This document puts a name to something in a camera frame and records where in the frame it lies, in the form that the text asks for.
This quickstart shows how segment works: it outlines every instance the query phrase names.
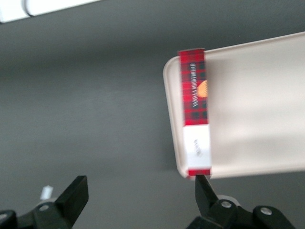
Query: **gray background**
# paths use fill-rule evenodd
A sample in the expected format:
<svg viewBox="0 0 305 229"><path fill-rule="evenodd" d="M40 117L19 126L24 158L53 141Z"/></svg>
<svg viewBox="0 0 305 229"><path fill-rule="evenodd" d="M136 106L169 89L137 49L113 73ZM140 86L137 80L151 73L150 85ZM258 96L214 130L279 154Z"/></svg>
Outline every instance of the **gray background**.
<svg viewBox="0 0 305 229"><path fill-rule="evenodd" d="M162 70L177 50L305 31L304 1L104 0L0 25L0 208L87 175L81 228L186 228L194 183L176 169ZM305 228L304 172L212 180L247 210Z"/></svg>

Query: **white label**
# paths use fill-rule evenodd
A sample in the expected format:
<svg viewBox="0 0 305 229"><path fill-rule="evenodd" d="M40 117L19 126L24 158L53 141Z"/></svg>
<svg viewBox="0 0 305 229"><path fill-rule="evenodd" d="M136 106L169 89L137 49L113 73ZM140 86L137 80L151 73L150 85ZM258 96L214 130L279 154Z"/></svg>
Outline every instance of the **white label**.
<svg viewBox="0 0 305 229"><path fill-rule="evenodd" d="M50 199L52 196L52 192L53 192L52 186L48 185L48 186L43 187L40 199L41 200Z"/></svg>
<svg viewBox="0 0 305 229"><path fill-rule="evenodd" d="M210 168L210 125L187 125L183 127L184 151L189 168Z"/></svg>

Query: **metal screw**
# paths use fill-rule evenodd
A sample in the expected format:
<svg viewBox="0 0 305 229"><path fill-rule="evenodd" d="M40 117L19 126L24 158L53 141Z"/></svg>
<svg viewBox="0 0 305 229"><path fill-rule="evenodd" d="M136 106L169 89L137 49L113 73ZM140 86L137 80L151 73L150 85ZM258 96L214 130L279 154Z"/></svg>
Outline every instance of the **metal screw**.
<svg viewBox="0 0 305 229"><path fill-rule="evenodd" d="M268 216L272 215L272 211L268 208L261 208L261 212Z"/></svg>
<svg viewBox="0 0 305 229"><path fill-rule="evenodd" d="M39 211L45 211L49 208L49 205L42 205L40 208L39 208Z"/></svg>
<svg viewBox="0 0 305 229"><path fill-rule="evenodd" d="M0 220L5 219L8 216L8 214L1 214L0 215Z"/></svg>
<svg viewBox="0 0 305 229"><path fill-rule="evenodd" d="M224 208L230 208L232 207L232 204L228 201L223 201L221 202L221 206L223 206Z"/></svg>

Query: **white tray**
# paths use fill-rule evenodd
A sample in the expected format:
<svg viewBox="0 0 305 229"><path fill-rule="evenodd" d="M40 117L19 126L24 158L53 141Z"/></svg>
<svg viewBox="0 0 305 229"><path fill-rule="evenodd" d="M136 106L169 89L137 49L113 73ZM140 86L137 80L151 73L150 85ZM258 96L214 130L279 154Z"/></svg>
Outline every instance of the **white tray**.
<svg viewBox="0 0 305 229"><path fill-rule="evenodd" d="M305 169L305 32L205 52L212 178ZM187 177L179 57L164 84L177 168Z"/></svg>

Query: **beige tray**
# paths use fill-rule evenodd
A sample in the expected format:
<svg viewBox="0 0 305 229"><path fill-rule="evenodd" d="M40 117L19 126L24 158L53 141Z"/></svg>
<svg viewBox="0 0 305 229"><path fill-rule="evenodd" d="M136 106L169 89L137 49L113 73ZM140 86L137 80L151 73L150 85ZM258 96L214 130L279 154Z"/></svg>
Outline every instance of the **beige tray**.
<svg viewBox="0 0 305 229"><path fill-rule="evenodd" d="M206 51L212 178L305 169L305 32ZM177 168L187 177L179 58L164 84Z"/></svg>

